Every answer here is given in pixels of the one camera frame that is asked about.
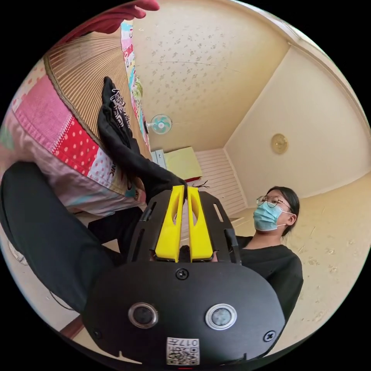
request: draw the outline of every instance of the label sticker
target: label sticker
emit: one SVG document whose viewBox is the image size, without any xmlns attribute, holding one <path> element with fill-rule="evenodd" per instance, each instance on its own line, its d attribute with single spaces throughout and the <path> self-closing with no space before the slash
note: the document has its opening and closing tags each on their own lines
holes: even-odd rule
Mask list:
<svg viewBox="0 0 371 371">
<path fill-rule="evenodd" d="M 200 364 L 199 339 L 167 338 L 166 363 L 180 366 Z"/>
</svg>

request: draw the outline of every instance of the black hair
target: black hair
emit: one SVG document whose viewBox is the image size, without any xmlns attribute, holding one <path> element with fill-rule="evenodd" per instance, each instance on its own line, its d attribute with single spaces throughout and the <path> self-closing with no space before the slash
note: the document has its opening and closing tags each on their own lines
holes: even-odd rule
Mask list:
<svg viewBox="0 0 371 371">
<path fill-rule="evenodd" d="M 267 192 L 267 194 L 271 191 L 280 191 L 282 193 L 282 196 L 289 203 L 290 211 L 296 215 L 295 223 L 293 225 L 288 225 L 283 231 L 282 237 L 284 237 L 295 227 L 296 222 L 298 221 L 299 211 L 300 211 L 299 197 L 291 188 L 287 188 L 287 187 L 278 187 L 278 186 L 272 187 Z"/>
</svg>

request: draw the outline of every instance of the bed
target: bed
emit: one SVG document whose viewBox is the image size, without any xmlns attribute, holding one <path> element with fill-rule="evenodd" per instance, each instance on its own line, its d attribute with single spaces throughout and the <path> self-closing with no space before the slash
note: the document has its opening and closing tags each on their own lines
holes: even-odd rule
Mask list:
<svg viewBox="0 0 371 371">
<path fill-rule="evenodd" d="M 71 212 L 106 216 L 145 205 L 143 185 L 116 167 L 96 128 L 107 75 L 120 90 L 141 154 L 151 158 L 132 35 L 132 22 L 123 22 L 114 34 L 93 32 L 38 61 L 1 126 L 0 177 L 14 162 L 31 161 Z"/>
</svg>

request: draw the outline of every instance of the blue surgical mask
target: blue surgical mask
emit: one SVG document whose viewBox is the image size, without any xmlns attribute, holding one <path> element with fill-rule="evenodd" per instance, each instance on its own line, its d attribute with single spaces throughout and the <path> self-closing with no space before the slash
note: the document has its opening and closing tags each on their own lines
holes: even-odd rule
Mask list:
<svg viewBox="0 0 371 371">
<path fill-rule="evenodd" d="M 268 232 L 274 231 L 277 227 L 280 227 L 285 224 L 277 225 L 277 220 L 282 213 L 286 213 L 283 211 L 278 205 L 274 208 L 271 208 L 268 205 L 268 202 L 262 203 L 258 208 L 254 211 L 254 226 L 257 231 L 261 232 Z"/>
</svg>

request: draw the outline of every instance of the wall fan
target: wall fan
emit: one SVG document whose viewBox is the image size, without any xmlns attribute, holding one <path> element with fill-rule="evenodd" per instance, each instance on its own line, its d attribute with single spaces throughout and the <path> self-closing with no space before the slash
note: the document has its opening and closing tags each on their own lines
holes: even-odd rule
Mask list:
<svg viewBox="0 0 371 371">
<path fill-rule="evenodd" d="M 147 127 L 151 128 L 156 134 L 168 133 L 172 125 L 170 117 L 166 115 L 156 115 L 150 123 L 147 123 Z"/>
</svg>

